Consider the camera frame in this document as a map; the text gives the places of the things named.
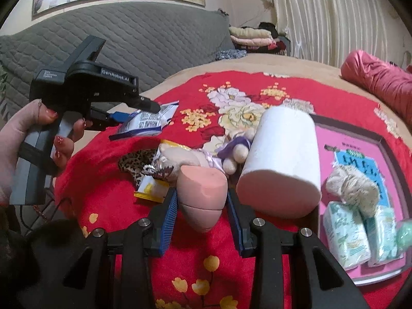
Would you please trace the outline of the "person left hand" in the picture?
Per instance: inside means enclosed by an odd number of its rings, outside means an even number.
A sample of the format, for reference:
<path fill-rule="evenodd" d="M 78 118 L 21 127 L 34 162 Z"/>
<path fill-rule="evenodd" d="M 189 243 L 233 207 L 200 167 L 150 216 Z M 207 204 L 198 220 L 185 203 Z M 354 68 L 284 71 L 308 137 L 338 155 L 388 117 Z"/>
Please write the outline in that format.
<path fill-rule="evenodd" d="M 47 108 L 42 101 L 33 100 L 17 112 L 1 129 L 1 205 L 6 206 L 17 197 L 29 191 L 27 175 L 30 162 L 18 155 L 20 145 L 33 126 L 47 126 L 58 119 L 58 114 Z M 64 171 L 70 160 L 74 143 L 84 135 L 84 130 L 92 125 L 91 121 L 78 119 L 73 124 L 72 136 L 56 136 L 53 141 L 54 153 L 49 153 L 57 166 L 57 171 Z"/>

